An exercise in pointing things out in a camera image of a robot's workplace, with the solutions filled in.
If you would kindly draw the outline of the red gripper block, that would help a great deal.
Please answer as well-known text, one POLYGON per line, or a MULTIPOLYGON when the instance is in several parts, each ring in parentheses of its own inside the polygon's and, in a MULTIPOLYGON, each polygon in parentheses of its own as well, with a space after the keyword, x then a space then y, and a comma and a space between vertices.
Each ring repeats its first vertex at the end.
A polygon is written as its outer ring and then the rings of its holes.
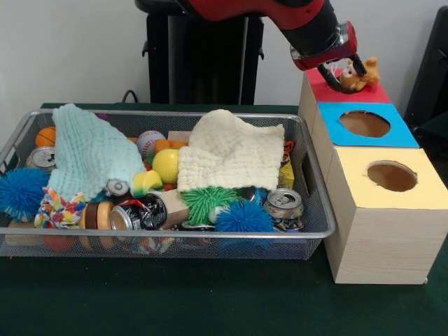
POLYGON ((342 86, 339 80, 335 77, 331 69, 324 64, 329 62, 336 62, 344 58, 351 58, 353 68, 358 76, 364 76, 367 71, 357 55, 358 42, 354 26, 350 21, 338 24, 336 28, 336 39, 329 48, 323 52, 312 55, 303 56, 293 46, 290 47, 290 54, 296 67, 302 71, 314 69, 317 67, 328 86, 340 92, 342 86))

